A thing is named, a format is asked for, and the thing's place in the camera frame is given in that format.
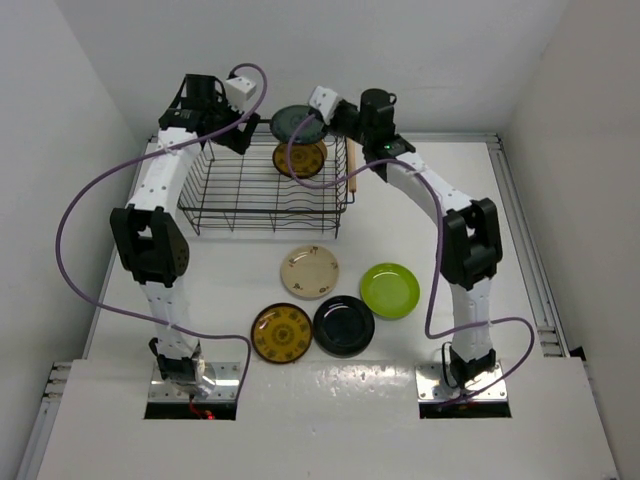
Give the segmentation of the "blue floral celadon plate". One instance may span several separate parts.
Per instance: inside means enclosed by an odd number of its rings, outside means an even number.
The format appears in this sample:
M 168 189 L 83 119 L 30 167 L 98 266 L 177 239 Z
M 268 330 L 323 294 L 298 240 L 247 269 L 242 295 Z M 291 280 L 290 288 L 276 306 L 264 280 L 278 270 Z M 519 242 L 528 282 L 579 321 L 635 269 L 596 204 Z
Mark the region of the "blue floral celadon plate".
M 281 143 L 308 145 L 324 139 L 327 127 L 320 116 L 305 105 L 291 105 L 278 110 L 269 122 L 272 135 Z

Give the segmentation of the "brown yellow patterned plate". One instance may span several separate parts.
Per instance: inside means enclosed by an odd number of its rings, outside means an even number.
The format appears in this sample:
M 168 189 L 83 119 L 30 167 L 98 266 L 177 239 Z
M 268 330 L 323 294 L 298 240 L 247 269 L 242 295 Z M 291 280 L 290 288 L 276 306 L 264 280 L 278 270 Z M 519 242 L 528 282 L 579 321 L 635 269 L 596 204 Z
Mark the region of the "brown yellow patterned plate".
M 327 148 L 323 141 L 309 145 L 294 144 L 291 149 L 290 163 L 286 159 L 287 145 L 279 144 L 273 151 L 272 163 L 275 169 L 285 177 L 290 178 L 288 165 L 300 179 L 308 179 L 318 174 L 324 167 L 327 158 Z
M 310 317 L 291 303 L 274 303 L 254 319 L 250 342 L 255 353 L 271 364 L 296 362 L 309 350 L 313 341 Z

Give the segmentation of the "beige plate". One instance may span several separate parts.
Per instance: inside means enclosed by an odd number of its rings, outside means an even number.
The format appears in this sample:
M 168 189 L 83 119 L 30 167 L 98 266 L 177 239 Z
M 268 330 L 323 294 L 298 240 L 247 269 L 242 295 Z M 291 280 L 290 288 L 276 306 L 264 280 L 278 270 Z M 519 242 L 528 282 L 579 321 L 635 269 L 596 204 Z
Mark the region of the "beige plate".
M 303 245 L 290 251 L 280 266 L 284 287 L 295 297 L 313 300 L 331 293 L 339 279 L 336 256 L 320 245 Z

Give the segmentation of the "lime green plate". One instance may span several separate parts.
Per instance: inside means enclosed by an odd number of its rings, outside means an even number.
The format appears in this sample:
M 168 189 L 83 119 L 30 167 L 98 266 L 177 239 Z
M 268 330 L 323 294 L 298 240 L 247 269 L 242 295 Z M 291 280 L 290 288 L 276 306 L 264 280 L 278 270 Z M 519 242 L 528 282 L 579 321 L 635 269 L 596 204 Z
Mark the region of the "lime green plate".
M 397 320 L 411 314 L 421 297 L 415 275 L 397 263 L 380 263 L 369 268 L 360 280 L 360 297 L 377 316 Z

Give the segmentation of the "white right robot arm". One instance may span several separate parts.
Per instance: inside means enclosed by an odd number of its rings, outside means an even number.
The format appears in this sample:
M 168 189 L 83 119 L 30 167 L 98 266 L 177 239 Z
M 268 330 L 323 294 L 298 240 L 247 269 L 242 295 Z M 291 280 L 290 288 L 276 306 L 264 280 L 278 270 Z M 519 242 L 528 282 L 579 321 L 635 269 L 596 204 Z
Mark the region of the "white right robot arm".
M 463 389 L 496 361 L 489 294 L 503 257 L 497 207 L 488 198 L 471 198 L 427 165 L 416 147 L 397 133 L 395 101 L 394 94 L 374 88 L 354 105 L 331 89 L 320 89 L 309 104 L 330 132 L 360 144 L 366 165 L 436 224 L 435 277 L 449 283 L 453 305 L 449 371 L 455 388 Z

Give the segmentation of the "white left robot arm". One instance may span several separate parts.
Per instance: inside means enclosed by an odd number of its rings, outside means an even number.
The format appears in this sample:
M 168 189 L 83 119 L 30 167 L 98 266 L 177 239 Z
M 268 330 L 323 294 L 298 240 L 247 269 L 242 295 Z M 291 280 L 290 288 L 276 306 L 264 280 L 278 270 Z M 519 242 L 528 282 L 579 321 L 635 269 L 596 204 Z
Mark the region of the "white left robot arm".
M 150 348 L 162 379 L 190 396 L 207 387 L 200 341 L 184 334 L 190 324 L 182 281 L 190 259 L 189 244 L 175 221 L 179 197 L 206 135 L 226 128 L 218 143 L 236 153 L 248 149 L 260 120 L 252 114 L 243 130 L 235 121 L 255 95 L 255 81 L 232 74 L 188 74 L 160 117 L 157 157 L 126 207 L 115 208 L 110 226 L 121 263 L 141 286 L 151 314 L 158 319 Z

